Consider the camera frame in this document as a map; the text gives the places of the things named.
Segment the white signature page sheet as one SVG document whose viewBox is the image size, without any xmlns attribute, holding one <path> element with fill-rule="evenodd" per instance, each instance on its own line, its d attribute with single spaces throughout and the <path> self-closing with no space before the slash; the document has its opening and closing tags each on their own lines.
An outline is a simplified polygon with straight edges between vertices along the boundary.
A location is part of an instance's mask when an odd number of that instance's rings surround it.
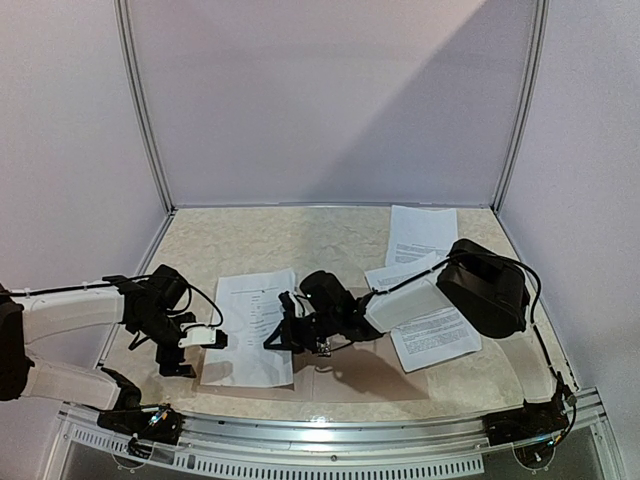
<svg viewBox="0 0 640 480">
<path fill-rule="evenodd" d="M 294 287 L 292 269 L 218 280 L 216 304 L 224 316 L 228 345 L 206 352 L 201 385 L 273 388 L 293 383 L 292 354 L 267 350 L 263 342 L 283 319 L 278 295 Z"/>
</svg>

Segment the brown plastic folder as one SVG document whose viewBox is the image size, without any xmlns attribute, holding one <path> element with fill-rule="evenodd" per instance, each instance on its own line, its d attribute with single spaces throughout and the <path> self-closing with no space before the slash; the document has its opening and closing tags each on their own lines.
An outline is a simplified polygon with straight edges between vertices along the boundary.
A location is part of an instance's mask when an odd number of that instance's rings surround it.
<svg viewBox="0 0 640 480">
<path fill-rule="evenodd" d="M 351 346 L 337 338 L 329 358 L 292 354 L 293 383 L 273 388 L 203 386 L 201 393 L 320 403 L 415 400 L 427 396 L 426 377 L 405 374 L 387 337 Z"/>
</svg>

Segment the white text page sheet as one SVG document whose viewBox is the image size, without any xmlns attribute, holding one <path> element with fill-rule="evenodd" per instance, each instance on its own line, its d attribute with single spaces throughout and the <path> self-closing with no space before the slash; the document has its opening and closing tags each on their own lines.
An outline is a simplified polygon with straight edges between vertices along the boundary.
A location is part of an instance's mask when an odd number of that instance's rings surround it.
<svg viewBox="0 0 640 480">
<path fill-rule="evenodd" d="M 374 327 L 388 332 L 407 373 L 482 349 L 479 333 L 440 292 L 431 273 L 386 295 L 383 292 L 435 266 L 431 255 L 410 263 L 369 270 L 369 287 L 380 292 L 366 307 Z"/>
</svg>

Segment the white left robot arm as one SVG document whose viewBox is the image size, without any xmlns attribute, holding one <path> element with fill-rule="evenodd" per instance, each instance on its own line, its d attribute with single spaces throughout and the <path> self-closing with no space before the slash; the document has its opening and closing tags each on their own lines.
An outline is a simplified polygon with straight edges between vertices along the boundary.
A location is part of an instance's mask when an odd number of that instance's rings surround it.
<svg viewBox="0 0 640 480">
<path fill-rule="evenodd" d="M 37 340 L 93 326 L 121 325 L 133 335 L 131 346 L 156 346 L 156 362 L 165 377 L 192 378 L 185 361 L 184 326 L 193 314 L 177 304 L 190 286 L 175 269 L 162 265 L 134 279 L 106 276 L 99 282 L 30 293 L 1 293 L 1 399 L 52 398 L 108 411 L 128 434 L 148 426 L 134 384 L 113 370 L 45 361 L 27 350 Z"/>
</svg>

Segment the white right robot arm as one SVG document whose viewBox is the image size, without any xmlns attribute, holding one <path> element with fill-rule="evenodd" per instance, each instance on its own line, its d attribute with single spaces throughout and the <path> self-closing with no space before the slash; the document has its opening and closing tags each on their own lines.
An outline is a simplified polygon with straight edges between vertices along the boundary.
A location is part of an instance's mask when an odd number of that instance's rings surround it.
<svg viewBox="0 0 640 480">
<path fill-rule="evenodd" d="M 299 315 L 293 293 L 280 293 L 282 319 L 264 349 L 329 356 L 336 335 L 368 342 L 409 322 L 456 313 L 475 333 L 498 343 L 516 375 L 523 404 L 505 421 L 537 436 L 550 424 L 567 427 L 567 416 L 577 411 L 575 393 L 554 366 L 536 323 L 542 281 L 519 260 L 463 238 L 435 265 L 360 297 L 325 270 L 309 274 L 299 290 L 310 313 Z"/>
</svg>

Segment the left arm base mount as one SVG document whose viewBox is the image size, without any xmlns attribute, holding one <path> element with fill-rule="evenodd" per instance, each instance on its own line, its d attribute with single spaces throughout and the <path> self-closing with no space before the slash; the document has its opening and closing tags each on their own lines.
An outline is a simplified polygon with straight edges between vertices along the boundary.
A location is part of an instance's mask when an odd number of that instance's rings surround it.
<svg viewBox="0 0 640 480">
<path fill-rule="evenodd" d="M 156 443 L 177 446 L 183 424 L 184 416 L 170 404 L 102 411 L 97 418 L 98 427 L 129 437 L 128 455 L 145 460 Z"/>
</svg>

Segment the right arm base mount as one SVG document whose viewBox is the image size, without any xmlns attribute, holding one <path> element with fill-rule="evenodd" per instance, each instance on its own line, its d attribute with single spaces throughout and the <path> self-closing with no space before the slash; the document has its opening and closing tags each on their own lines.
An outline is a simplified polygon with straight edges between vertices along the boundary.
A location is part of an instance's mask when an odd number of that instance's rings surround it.
<svg viewBox="0 0 640 480">
<path fill-rule="evenodd" d="M 527 440 L 555 448 L 571 432 L 576 418 L 576 406 L 568 415 L 562 402 L 525 402 L 519 408 L 484 415 L 482 423 L 491 446 Z"/>
</svg>

